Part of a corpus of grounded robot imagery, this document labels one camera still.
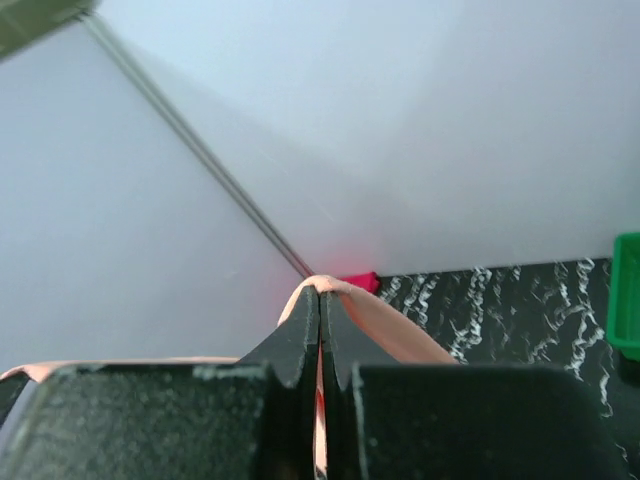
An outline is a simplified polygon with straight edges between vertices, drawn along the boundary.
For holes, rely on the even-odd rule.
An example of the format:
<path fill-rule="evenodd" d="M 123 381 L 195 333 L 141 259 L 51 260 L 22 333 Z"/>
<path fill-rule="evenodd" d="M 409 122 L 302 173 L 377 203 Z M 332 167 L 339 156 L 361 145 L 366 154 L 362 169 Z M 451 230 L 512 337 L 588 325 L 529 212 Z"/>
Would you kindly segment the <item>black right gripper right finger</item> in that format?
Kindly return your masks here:
<path fill-rule="evenodd" d="M 535 365 L 396 362 L 320 298 L 331 479 L 624 479 L 586 387 Z"/>

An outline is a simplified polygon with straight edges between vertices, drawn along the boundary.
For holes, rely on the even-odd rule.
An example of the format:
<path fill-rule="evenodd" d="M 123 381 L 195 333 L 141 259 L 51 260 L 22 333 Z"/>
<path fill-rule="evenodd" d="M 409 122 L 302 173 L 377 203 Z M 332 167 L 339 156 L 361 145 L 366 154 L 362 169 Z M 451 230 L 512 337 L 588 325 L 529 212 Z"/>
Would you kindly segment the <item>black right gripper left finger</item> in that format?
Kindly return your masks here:
<path fill-rule="evenodd" d="M 232 363 L 72 363 L 28 391 L 5 479 L 312 479 L 319 296 Z"/>

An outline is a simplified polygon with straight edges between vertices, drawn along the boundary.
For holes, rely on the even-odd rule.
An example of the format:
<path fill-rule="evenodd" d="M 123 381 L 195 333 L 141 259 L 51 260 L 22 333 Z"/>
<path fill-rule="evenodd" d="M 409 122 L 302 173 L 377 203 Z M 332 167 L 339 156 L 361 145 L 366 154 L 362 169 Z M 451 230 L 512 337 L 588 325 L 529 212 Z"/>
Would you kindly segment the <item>peach t shirt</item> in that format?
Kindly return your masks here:
<path fill-rule="evenodd" d="M 375 296 L 371 290 L 361 288 L 360 284 L 343 281 L 328 275 L 314 275 L 302 281 L 291 294 L 281 312 L 277 326 L 292 317 L 292 311 L 298 297 L 305 287 L 314 287 L 318 293 L 338 294 L 351 321 L 369 338 L 381 346 L 395 360 L 409 364 L 457 364 L 441 345 L 420 329 L 409 318 L 394 309 L 391 305 Z M 97 360 L 94 363 L 236 363 L 239 358 L 220 356 L 169 357 L 162 359 L 118 359 Z M 81 360 L 56 360 L 24 364 L 11 368 L 1 374 L 1 381 L 17 378 L 18 374 L 26 374 L 28 380 L 43 382 L 54 370 L 63 366 L 87 363 Z M 316 368 L 315 392 L 315 426 L 314 426 L 314 461 L 316 479 L 326 479 L 327 473 L 327 441 L 325 395 L 323 385 L 323 361 L 319 359 Z"/>

